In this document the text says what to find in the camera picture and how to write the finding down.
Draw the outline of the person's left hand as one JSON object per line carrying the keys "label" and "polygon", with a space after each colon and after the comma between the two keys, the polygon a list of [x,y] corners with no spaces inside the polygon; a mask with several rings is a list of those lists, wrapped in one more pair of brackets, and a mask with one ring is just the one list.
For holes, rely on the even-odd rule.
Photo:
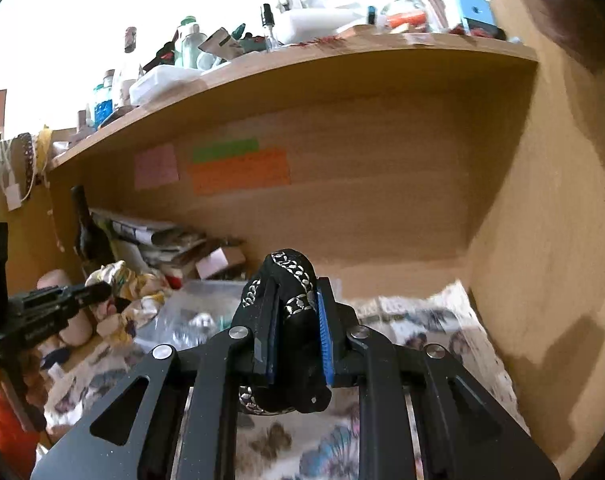
{"label": "person's left hand", "polygon": [[7,400],[8,389],[24,385],[25,400],[42,410],[48,400],[48,390],[46,390],[45,380],[40,372],[42,354],[38,349],[24,351],[18,356],[21,380],[17,379],[16,374],[11,374],[8,368],[0,366],[0,399]]}

